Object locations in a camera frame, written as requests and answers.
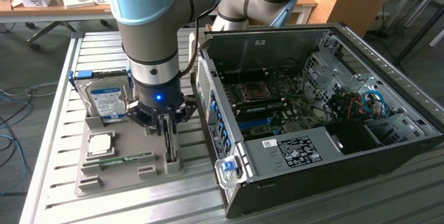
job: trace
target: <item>cable on floor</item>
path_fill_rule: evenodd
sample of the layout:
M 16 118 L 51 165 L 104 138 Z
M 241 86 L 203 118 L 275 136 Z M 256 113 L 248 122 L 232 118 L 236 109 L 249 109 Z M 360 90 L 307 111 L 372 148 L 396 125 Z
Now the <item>cable on floor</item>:
M 3 121 L 3 122 L 8 125 L 7 120 L 4 120 L 1 116 L 0 116 L 0 121 Z M 19 140 L 17 140 L 15 134 L 13 134 L 13 131 L 12 131 L 11 127 L 7 127 L 7 131 L 9 132 L 9 136 L 16 140 L 16 142 L 19 142 Z M 15 143 L 12 142 L 12 140 L 9 140 L 9 141 L 11 141 L 11 142 L 9 142 L 9 144 L 7 145 L 7 147 L 4 147 L 0 151 L 5 151 L 5 150 L 11 147 L 11 145 L 12 145 L 12 151 L 11 151 L 11 154 L 9 154 L 8 158 L 7 158 L 7 159 L 4 160 L 4 162 L 0 164 L 0 167 L 3 167 L 3 166 L 8 163 L 8 161 L 11 160 L 11 158 L 13 157 L 13 154 L 15 154 L 15 152 L 16 152 L 16 145 L 15 145 Z M 29 167 L 29 165 L 28 165 L 28 163 L 27 163 L 27 159 L 25 159 L 25 166 L 27 166 L 27 169 L 28 169 L 29 173 L 32 174 L 32 169 L 31 169 L 31 167 Z
M 17 88 L 23 88 L 23 87 L 13 87 L 13 88 L 9 88 L 9 89 L 7 89 L 7 90 L 1 90 L 1 92 L 0 92 L 0 95 L 3 94 L 3 93 L 5 93 L 7 91 L 9 91 L 9 90 L 12 90 L 12 89 L 17 89 Z M 33 99 L 33 95 L 32 95 L 32 93 L 33 92 L 31 92 L 31 96 L 29 96 L 29 99 L 28 99 L 28 104 L 31 104 L 31 101 L 32 101 L 32 99 Z M 0 123 L 0 125 L 3 125 L 4 123 L 5 123 L 5 121 L 9 121 L 24 109 L 27 108 L 27 105 L 24 105 L 5 120 L 1 120 L 1 123 Z
M 21 158 L 21 163 L 23 163 L 23 176 L 21 176 L 20 180 L 15 183 L 15 185 L 13 185 L 7 191 L 4 191 L 3 193 L 0 193 L 0 196 L 4 196 L 4 195 L 5 195 L 7 193 L 9 193 L 9 191 L 13 190 L 13 189 L 20 185 L 20 183 L 25 180 L 25 178 L 27 178 L 27 165 L 25 165 L 25 158 L 24 158 L 24 154 L 23 154 L 21 146 L 20 146 L 17 140 L 16 140 L 13 137 L 11 137 L 11 136 L 8 136 L 8 135 L 3 135 L 3 134 L 0 135 L 0 137 L 7 138 L 7 139 L 9 139 L 9 141 L 13 142 L 13 145 L 16 146 L 16 148 L 17 148 L 17 150 L 19 150 L 19 154 L 20 154 L 20 158 Z
M 7 92 L 7 91 L 11 90 L 11 89 L 8 89 L 8 90 L 3 90 L 3 89 L 0 89 L 0 91 L 1 91 L 1 93 L 4 93 L 7 96 L 19 96 L 19 95 L 24 95 L 24 94 L 28 95 L 28 96 L 31 96 L 31 92 L 32 92 L 32 91 L 37 90 L 37 89 L 41 88 L 41 87 L 51 86 L 51 85 L 57 85 L 57 84 L 59 84 L 59 82 L 43 83 L 43 84 L 40 84 L 40 85 L 36 85 L 36 86 L 31 86 L 31 87 L 28 87 L 28 88 L 24 90 L 24 92 L 21 92 L 21 93 L 15 93 L 15 94 Z M 33 94 L 33 96 L 35 96 L 35 97 L 45 97 L 45 96 L 53 95 L 55 93 L 56 93 L 56 92 L 53 91 L 52 93 L 45 93 L 45 94 L 39 94 L 39 95 Z
M 8 98 L 8 97 L 5 97 L 4 95 L 1 95 L 0 94 L 0 98 L 3 98 L 4 100 L 7 100 L 8 102 L 12 102 L 12 103 L 21 103 L 21 104 L 24 104 L 27 107 L 28 107 L 28 109 L 27 109 L 27 112 L 25 112 L 25 114 L 21 116 L 21 118 L 19 118 L 12 124 L 7 124 L 7 123 L 1 123 L 0 125 L 3 125 L 3 126 L 0 126 L 0 129 L 4 129 L 4 128 L 7 128 L 7 127 L 11 127 L 12 125 L 15 125 L 15 124 L 17 124 L 19 122 L 21 122 L 21 120 L 31 114 L 31 111 L 32 111 L 32 104 L 31 103 L 28 103 L 28 102 L 25 102 L 25 101 L 16 101 L 16 100 L 12 100 L 11 98 Z

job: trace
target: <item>wooden table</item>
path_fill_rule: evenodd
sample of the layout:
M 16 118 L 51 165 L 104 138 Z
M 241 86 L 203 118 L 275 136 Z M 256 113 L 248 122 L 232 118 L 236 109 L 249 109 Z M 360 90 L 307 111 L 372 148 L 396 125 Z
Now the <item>wooden table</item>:
M 0 1 L 0 22 L 39 22 L 112 19 L 109 5 L 65 9 L 63 0 L 52 0 L 48 7 L 11 8 L 11 0 Z

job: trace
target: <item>white label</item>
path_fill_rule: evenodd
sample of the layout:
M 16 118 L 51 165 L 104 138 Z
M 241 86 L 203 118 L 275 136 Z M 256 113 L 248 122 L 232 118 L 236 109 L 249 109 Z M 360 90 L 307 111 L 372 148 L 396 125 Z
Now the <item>white label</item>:
M 264 148 L 277 146 L 276 139 L 263 141 Z
M 255 45 L 256 45 L 256 46 L 263 46 L 263 45 L 265 45 L 265 40 L 263 39 L 263 40 L 260 40 L 260 41 L 256 41 L 256 42 L 255 42 Z
M 123 94 L 120 88 L 108 88 L 92 90 L 91 96 L 101 117 L 109 119 L 120 117 L 125 114 L 125 103 L 119 99 Z
M 248 109 L 247 112 L 253 112 L 253 111 L 263 111 L 265 110 L 265 107 L 255 108 L 255 109 Z

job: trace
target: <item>motherboard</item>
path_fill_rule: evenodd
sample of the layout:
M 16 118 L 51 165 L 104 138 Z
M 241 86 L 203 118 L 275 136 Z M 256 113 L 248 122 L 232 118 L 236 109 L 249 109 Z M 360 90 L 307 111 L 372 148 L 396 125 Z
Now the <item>motherboard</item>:
M 311 129 L 328 116 L 316 116 L 303 93 L 297 68 L 224 74 L 224 89 L 244 140 Z

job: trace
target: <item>desk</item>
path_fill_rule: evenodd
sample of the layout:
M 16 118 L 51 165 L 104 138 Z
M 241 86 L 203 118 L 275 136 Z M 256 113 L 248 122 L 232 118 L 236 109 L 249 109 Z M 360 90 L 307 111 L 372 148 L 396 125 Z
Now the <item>desk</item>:
M 317 3 L 315 0 L 299 0 L 295 13 L 299 13 L 296 24 L 308 21 L 312 9 Z M 39 21 L 69 21 L 112 19 L 109 5 L 95 5 L 89 7 L 65 9 L 61 0 L 52 0 L 48 7 L 24 7 L 19 5 L 11 8 L 11 0 L 0 1 L 0 22 L 39 22 Z

